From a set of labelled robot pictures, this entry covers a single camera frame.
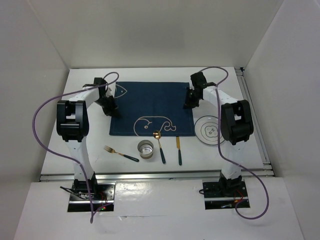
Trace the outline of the blue whale placemat cloth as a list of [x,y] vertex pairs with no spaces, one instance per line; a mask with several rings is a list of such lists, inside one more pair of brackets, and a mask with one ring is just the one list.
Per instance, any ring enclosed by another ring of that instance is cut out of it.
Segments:
[[120,117],[110,122],[111,136],[193,137],[192,109],[184,109],[187,82],[120,81],[115,86],[115,103]]

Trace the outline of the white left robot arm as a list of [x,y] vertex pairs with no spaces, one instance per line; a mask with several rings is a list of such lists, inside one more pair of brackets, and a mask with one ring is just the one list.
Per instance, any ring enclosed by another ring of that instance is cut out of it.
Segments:
[[94,199],[99,193],[96,174],[90,164],[87,149],[87,136],[90,129],[88,108],[96,103],[106,116],[121,117],[111,90],[106,84],[107,81],[104,78],[96,77],[92,84],[83,86],[83,92],[57,103],[57,134],[65,141],[70,157],[74,159],[72,189],[88,200]]

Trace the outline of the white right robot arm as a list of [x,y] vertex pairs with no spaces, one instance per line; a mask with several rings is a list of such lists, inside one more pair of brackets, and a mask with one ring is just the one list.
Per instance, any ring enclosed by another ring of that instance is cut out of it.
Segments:
[[221,196],[229,197],[240,188],[244,148],[253,134],[254,125],[250,104],[247,100],[239,100],[220,90],[216,83],[207,82],[204,74],[196,72],[190,76],[193,88],[186,90],[185,109],[199,106],[205,100],[215,107],[218,113],[218,137],[223,137],[226,145],[225,153],[218,147],[219,154],[227,161],[219,175],[215,190]]

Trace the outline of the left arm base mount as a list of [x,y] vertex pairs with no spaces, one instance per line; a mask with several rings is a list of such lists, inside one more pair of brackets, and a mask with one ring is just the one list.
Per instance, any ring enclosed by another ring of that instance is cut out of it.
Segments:
[[[64,190],[69,194],[68,208],[69,213],[81,213],[81,212],[90,212],[90,199],[89,194],[86,190],[76,192],[73,187],[63,187],[60,186],[60,189]],[[113,212],[114,211],[114,200],[115,200],[115,190],[116,184],[113,183],[104,183],[97,186],[97,193],[92,193],[92,204],[93,211],[99,212]]]

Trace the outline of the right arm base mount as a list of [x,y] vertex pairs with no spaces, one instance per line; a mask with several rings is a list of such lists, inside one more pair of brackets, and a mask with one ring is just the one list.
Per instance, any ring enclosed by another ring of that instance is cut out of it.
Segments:
[[222,210],[238,208],[250,208],[247,186],[241,178],[231,182],[220,179],[218,181],[204,181],[202,189],[198,191],[204,197],[206,210]]

